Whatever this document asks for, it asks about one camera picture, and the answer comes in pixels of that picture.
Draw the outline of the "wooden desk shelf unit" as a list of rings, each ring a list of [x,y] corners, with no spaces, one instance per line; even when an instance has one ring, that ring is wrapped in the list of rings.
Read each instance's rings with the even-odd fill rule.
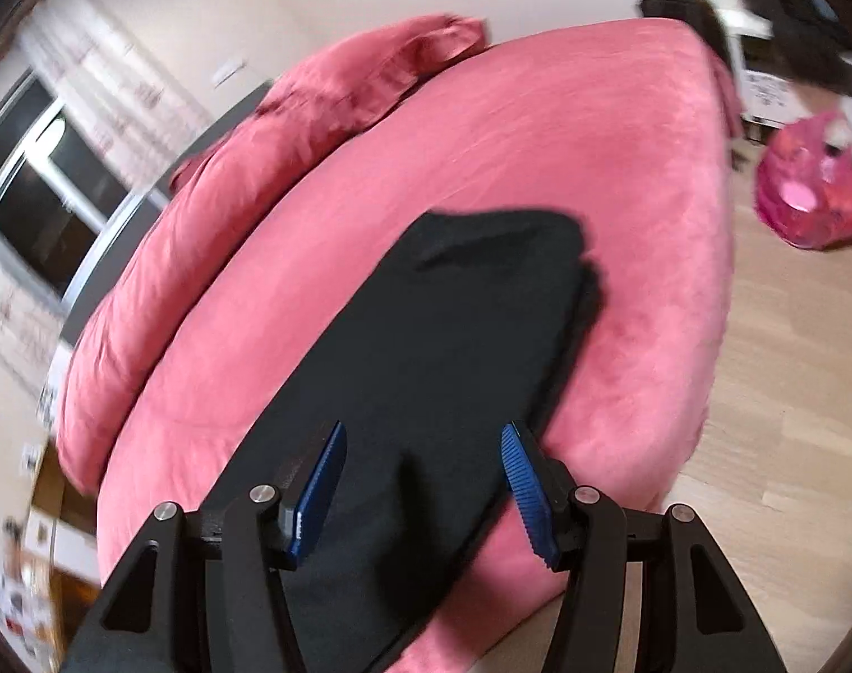
[[[65,476],[52,441],[29,460],[29,503],[3,521],[1,624],[27,660],[56,671],[100,591],[96,500]]]

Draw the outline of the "patterned curtain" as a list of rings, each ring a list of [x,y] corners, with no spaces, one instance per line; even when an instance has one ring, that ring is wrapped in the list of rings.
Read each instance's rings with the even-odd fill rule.
[[[155,184],[210,126],[201,103],[97,0],[39,0],[18,26],[17,45],[126,187]]]

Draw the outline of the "window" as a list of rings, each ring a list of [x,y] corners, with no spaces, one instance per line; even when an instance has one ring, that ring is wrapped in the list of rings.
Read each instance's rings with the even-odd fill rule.
[[[166,205],[126,187],[32,73],[1,100],[0,261],[36,299],[70,310],[129,222]]]

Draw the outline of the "pink bed cover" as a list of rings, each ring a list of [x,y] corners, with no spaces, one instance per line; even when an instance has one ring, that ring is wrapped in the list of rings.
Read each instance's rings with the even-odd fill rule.
[[[82,337],[62,448],[111,573],[328,422],[347,465],[287,582],[315,671],[464,671],[561,591],[505,503],[518,421],[660,506],[730,300],[729,79],[672,20],[488,45],[427,15],[281,77],[190,166]]]

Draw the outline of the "pink folded duvet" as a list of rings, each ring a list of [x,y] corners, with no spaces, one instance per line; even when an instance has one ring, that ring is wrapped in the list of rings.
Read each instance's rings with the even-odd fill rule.
[[[65,375],[56,451],[81,494],[99,492],[152,369],[260,220],[334,149],[487,44],[485,21],[455,14],[351,35],[283,73],[249,117],[178,167],[175,196],[86,322]]]

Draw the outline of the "pink plastic bag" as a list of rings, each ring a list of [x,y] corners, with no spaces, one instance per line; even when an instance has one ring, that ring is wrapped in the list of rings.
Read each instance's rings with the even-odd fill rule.
[[[757,164],[754,208],[793,248],[852,244],[852,129],[841,111],[802,118],[772,135]]]

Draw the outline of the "black pants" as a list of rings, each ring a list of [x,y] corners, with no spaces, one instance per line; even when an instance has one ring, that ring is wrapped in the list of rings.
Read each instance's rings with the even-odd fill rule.
[[[342,422],[347,463],[287,577],[313,671],[382,671],[426,626],[502,509],[500,433],[543,430],[599,306],[576,219],[427,213],[266,405],[206,494],[222,506]]]

